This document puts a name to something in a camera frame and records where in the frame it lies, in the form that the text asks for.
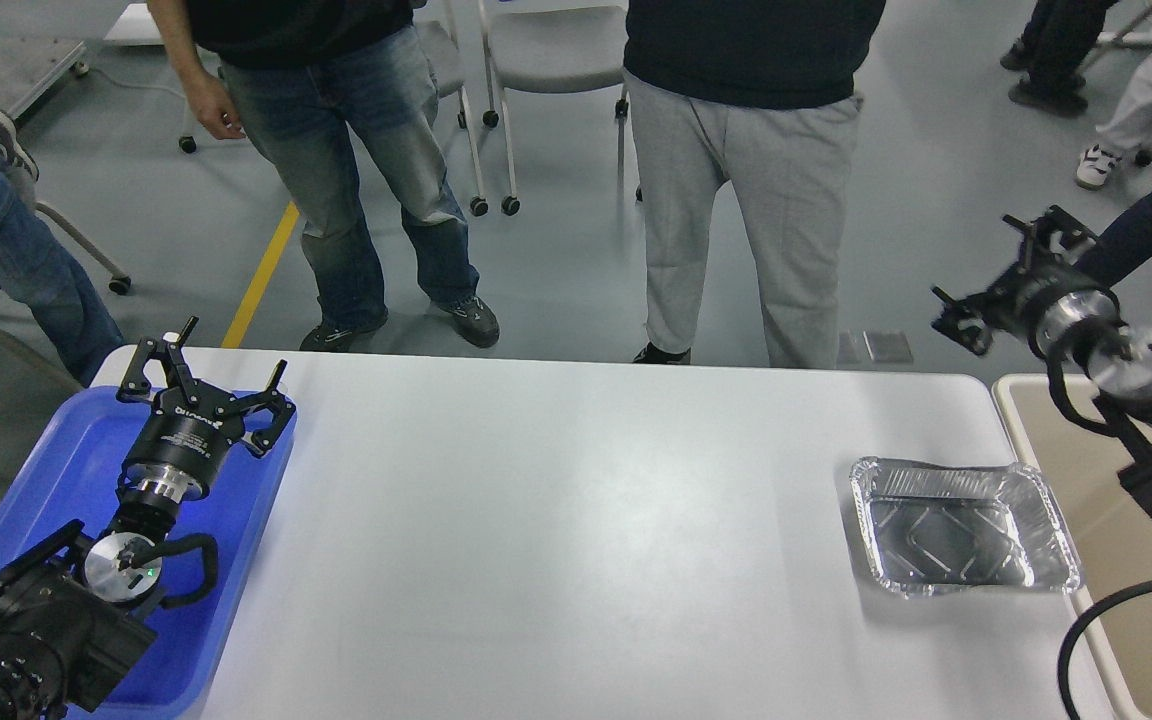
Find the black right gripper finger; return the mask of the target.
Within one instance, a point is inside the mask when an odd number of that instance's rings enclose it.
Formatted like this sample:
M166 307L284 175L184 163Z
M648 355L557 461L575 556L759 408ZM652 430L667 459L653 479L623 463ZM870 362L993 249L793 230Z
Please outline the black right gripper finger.
M1002 222L1021 234L1016 262L1021 270L1034 270L1043 263L1073 266L1100 242L1097 233L1059 205L1048 206L1030 222L1010 214L1002 215Z
M941 314L931 323L932 329L975 356L986 356L993 344L993 327L987 323L986 314L992 306L1000 304L1001 296L987 290L955 300L950 293L934 285L931 291L942 306Z

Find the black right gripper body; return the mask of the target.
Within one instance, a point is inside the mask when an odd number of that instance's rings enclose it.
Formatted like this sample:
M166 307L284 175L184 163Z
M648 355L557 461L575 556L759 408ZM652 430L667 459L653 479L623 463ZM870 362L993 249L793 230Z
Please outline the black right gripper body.
M1043 260L1024 268L1011 264L988 288L988 325L1026 342L1039 359L1074 325L1100 320L1121 324L1114 293L1059 260Z

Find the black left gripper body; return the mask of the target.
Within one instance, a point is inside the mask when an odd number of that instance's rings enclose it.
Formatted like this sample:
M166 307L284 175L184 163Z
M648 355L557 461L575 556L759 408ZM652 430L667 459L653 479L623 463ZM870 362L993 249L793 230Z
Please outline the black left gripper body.
M145 427L123 462L126 486L146 488L147 480L173 483L169 497L205 498L225 456L244 432L229 391L202 386L191 397L180 387L157 392Z

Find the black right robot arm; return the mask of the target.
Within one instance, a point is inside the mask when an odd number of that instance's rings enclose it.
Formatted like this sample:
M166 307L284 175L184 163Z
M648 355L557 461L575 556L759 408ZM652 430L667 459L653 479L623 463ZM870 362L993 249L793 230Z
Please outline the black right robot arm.
M1043 372L993 393L1020 456L1047 475L1083 561L1059 660L1091 653L1116 719L1152 719L1152 327L1073 263L1096 234L1062 209L1005 217L1018 255L986 290L943 305L933 327L975 355L1010 334Z

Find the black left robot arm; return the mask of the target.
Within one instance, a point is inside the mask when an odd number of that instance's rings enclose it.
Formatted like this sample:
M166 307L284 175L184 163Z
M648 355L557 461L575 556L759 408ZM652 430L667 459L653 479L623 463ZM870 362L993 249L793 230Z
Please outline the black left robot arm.
M214 670L296 406L285 361L242 395L188 336L65 402L0 506L0 719L175 717Z

